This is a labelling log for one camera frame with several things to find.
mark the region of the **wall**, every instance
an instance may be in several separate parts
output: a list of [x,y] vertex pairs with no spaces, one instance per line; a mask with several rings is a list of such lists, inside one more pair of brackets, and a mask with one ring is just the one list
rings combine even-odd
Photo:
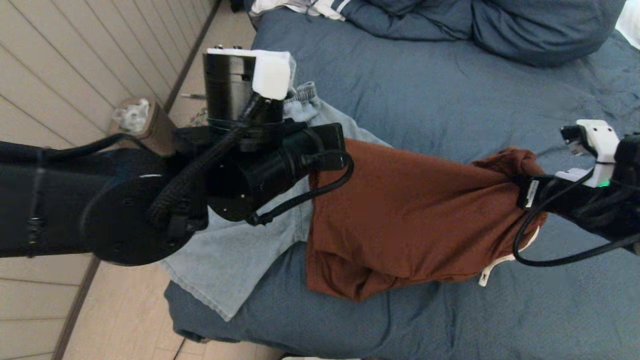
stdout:
[[[81,145],[128,97],[164,104],[214,2],[0,0],[0,140]],[[52,357],[89,262],[0,259],[1,360]]]

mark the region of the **black cable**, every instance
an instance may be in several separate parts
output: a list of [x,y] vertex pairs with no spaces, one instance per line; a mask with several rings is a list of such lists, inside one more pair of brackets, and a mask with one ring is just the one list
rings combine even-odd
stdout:
[[523,263],[523,264],[529,265],[529,266],[537,266],[537,267],[558,266],[558,265],[565,265],[565,264],[569,264],[569,263],[574,263],[576,261],[580,261],[580,260],[583,260],[583,259],[586,259],[586,258],[590,258],[592,256],[596,256],[596,255],[602,254],[603,252],[607,252],[607,251],[610,251],[610,250],[613,250],[613,249],[617,249],[618,247],[624,246],[624,245],[620,245],[619,244],[620,241],[617,241],[615,243],[608,243],[608,244],[603,245],[601,247],[597,247],[597,248],[594,248],[594,249],[591,249],[591,250],[587,250],[585,252],[581,252],[581,253],[576,254],[576,255],[566,256],[565,258],[559,258],[559,259],[554,259],[554,260],[546,260],[546,261],[533,261],[533,260],[525,259],[520,255],[520,243],[522,242],[522,238],[524,237],[524,232],[527,230],[529,225],[531,225],[531,222],[533,222],[533,220],[536,218],[536,216],[538,216],[542,211],[544,211],[544,209],[551,202],[555,201],[556,199],[560,198],[564,194],[570,192],[571,190],[575,189],[576,187],[584,184],[587,180],[591,179],[592,175],[593,175],[593,170],[591,170],[588,174],[586,174],[585,176],[580,178],[578,181],[576,181],[575,183],[573,183],[570,186],[568,186],[567,188],[565,188],[564,190],[558,192],[557,194],[555,194],[555,195],[551,196],[550,198],[548,198],[547,200],[543,201],[542,204],[540,204],[539,206],[537,206],[535,209],[531,210],[527,214],[522,226],[520,226],[520,229],[518,230],[518,233],[516,234],[516,238],[513,240],[513,256],[516,258],[516,260],[518,260],[520,263]]
[[30,147],[25,145],[19,145],[15,143],[0,142],[2,148],[2,154],[0,154],[0,161],[38,161],[38,152],[40,149],[47,151],[47,161],[65,161],[75,158],[81,158],[83,156],[89,156],[106,149],[109,146],[115,145],[121,141],[130,141],[135,143],[138,147],[146,151],[151,151],[144,143],[137,139],[133,135],[119,133],[100,139],[96,142],[88,143],[79,147],[73,147],[71,149],[49,149]]
[[274,218],[276,218],[279,215],[282,215],[283,213],[285,213],[286,211],[290,210],[291,208],[298,206],[300,204],[302,204],[305,201],[309,201],[311,199],[313,199],[314,197],[318,197],[320,195],[324,195],[328,192],[334,191],[335,189],[341,187],[342,185],[346,184],[347,181],[349,181],[349,179],[351,179],[351,175],[353,175],[353,171],[355,169],[355,164],[353,163],[353,158],[346,152],[346,151],[342,151],[342,150],[329,150],[329,151],[324,151],[321,152],[319,154],[316,155],[312,155],[310,156],[310,158],[313,158],[314,160],[318,160],[319,158],[326,156],[326,155],[331,155],[331,154],[340,154],[346,161],[347,161],[347,170],[344,172],[344,174],[340,177],[340,179],[324,185],[320,188],[317,189],[313,189],[307,193],[301,194],[299,196],[294,197],[293,199],[289,199],[285,202],[283,202],[282,204],[276,206],[276,208],[274,208],[273,210],[269,211],[268,213],[262,214],[262,215],[258,215],[257,213],[253,213],[253,215],[247,220],[247,222],[251,225],[266,225],[270,222],[273,221]]
[[640,192],[640,186],[633,186],[633,185],[625,184],[625,183],[622,183],[620,181],[613,180],[613,179],[611,179],[611,183],[619,185],[619,186],[621,186],[623,188],[626,188],[626,189],[629,189],[629,190]]
[[178,359],[178,355],[180,355],[180,350],[182,350],[182,347],[184,346],[185,342],[187,342],[187,338],[182,338],[182,343],[180,343],[180,346],[178,347],[178,351],[175,352],[175,356],[173,357],[173,360]]
[[138,138],[133,135],[118,133],[113,134],[111,136],[107,136],[106,138],[100,139],[96,142],[88,143],[86,145],[82,145],[79,147],[74,147],[71,149],[64,150],[50,150],[49,159],[50,160],[68,160],[73,158],[81,158],[83,156],[88,156],[91,154],[95,154],[100,150],[104,150],[109,146],[115,145],[121,141],[130,141],[136,144],[141,149],[152,152],[144,143],[142,143]]
[[612,205],[619,204],[628,199],[631,194],[633,194],[633,191],[630,191],[628,189],[617,190],[604,199],[587,203],[586,205],[573,210],[571,212],[571,215],[572,217],[579,219],[587,219],[593,217],[594,214],[598,213],[598,211],[605,208],[610,208]]
[[173,205],[187,194],[193,181],[219,162],[246,133],[246,127],[231,129],[218,143],[199,155],[176,175],[154,199],[147,212],[149,221],[158,227],[168,224],[167,218]]

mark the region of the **blue comforter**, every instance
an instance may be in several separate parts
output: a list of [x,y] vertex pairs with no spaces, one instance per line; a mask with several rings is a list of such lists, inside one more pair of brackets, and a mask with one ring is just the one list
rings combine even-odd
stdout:
[[[561,126],[602,119],[619,135],[640,129],[640,54],[618,33],[590,56],[537,69],[472,42],[389,40],[276,10],[264,15],[254,47],[292,52],[297,83],[315,81],[325,101],[394,147],[452,161],[518,146],[553,173],[593,162],[570,156]],[[527,256],[556,258],[603,242],[551,216]],[[228,323],[171,284],[174,328],[332,358],[640,357],[640,259],[623,250],[557,268],[506,263],[486,288],[432,282],[359,304],[308,291],[304,259],[304,244],[289,249]]]

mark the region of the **white garment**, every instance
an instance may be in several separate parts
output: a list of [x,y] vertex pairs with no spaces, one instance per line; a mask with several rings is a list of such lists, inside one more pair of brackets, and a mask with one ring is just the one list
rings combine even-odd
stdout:
[[275,8],[286,6],[299,13],[306,13],[311,16],[323,15],[331,20],[344,21],[344,16],[331,8],[333,0],[255,0],[249,16],[259,17],[264,12]]
[[627,0],[616,24],[629,43],[640,49],[640,0]]

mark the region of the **trash can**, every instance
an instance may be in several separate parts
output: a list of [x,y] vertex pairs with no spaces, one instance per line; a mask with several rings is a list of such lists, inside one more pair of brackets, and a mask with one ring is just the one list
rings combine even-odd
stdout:
[[[132,97],[123,101],[118,109],[126,110],[129,106],[141,104],[141,97]],[[148,100],[147,121],[141,131],[131,131],[122,127],[116,120],[113,120],[109,128],[109,134],[128,133],[138,138],[149,149],[158,155],[169,156],[175,152],[173,143],[173,130],[175,124],[169,119],[162,107],[155,100]],[[131,142],[120,142],[119,147],[136,147]]]

